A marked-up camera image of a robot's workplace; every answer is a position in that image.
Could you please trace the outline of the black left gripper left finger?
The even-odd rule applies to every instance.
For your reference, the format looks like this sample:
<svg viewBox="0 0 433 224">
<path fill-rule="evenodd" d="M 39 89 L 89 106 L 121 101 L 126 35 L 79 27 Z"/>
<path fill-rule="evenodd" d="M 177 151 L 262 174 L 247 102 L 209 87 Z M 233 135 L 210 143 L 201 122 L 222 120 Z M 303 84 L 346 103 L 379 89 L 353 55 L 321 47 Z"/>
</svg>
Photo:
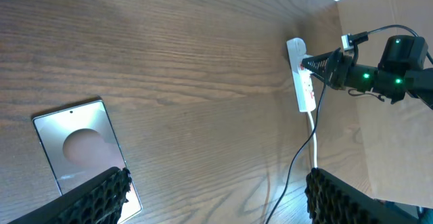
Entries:
<svg viewBox="0 0 433 224">
<path fill-rule="evenodd" d="M 128 169 L 113 166 L 10 224 L 117 224 L 131 183 Z"/>
</svg>

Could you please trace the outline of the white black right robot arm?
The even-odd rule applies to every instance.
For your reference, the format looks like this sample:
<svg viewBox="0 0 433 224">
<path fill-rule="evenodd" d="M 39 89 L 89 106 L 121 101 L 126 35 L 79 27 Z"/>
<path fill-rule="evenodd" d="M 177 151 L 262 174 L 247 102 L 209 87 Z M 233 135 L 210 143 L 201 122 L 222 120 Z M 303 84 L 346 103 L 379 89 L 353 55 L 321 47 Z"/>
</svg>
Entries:
<svg viewBox="0 0 433 224">
<path fill-rule="evenodd" d="M 428 44 L 422 37 L 392 36 L 376 67 L 358 65 L 358 45 L 368 40 L 368 35 L 344 35 L 344 54 L 340 48 L 333 52 L 305 58 L 301 66 L 313 76 L 335 90 L 347 88 L 360 93 L 376 93 L 380 100 L 388 98 L 395 104 L 409 95 L 432 107 L 432 69 L 424 68 Z"/>
</svg>

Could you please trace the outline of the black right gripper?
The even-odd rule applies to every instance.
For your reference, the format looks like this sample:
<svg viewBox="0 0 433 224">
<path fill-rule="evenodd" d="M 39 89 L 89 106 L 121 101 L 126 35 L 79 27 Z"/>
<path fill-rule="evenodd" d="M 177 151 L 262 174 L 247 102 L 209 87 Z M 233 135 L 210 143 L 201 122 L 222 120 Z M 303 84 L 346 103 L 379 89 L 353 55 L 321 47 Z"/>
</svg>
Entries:
<svg viewBox="0 0 433 224">
<path fill-rule="evenodd" d="M 340 50 L 337 48 L 329 53 L 304 58 L 301 64 L 317 78 L 325 79 L 332 89 L 346 90 L 349 87 L 360 92 L 370 91 L 378 69 L 355 64 L 352 57 Z"/>
</svg>

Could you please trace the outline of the Galaxy smartphone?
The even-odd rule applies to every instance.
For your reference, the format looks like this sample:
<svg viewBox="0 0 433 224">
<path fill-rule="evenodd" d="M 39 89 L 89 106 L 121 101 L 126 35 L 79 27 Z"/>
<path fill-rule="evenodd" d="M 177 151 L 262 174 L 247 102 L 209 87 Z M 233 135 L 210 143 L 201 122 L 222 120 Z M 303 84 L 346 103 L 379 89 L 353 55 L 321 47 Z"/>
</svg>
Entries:
<svg viewBox="0 0 433 224">
<path fill-rule="evenodd" d="M 32 123 L 61 196 L 113 166 L 127 169 L 100 99 L 33 116 Z M 126 197 L 117 223 L 128 221 L 143 208 L 133 180 Z"/>
</svg>

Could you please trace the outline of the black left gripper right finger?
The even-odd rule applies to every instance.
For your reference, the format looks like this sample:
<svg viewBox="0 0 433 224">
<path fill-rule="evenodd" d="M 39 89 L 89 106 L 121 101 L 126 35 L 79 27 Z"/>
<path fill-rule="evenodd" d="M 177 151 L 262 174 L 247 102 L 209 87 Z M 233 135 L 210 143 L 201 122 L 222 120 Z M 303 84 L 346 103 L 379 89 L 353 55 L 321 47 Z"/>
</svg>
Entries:
<svg viewBox="0 0 433 224">
<path fill-rule="evenodd" d="M 306 176 L 307 212 L 312 223 L 416 224 L 420 220 L 370 198 L 331 173 L 314 168 Z"/>
</svg>

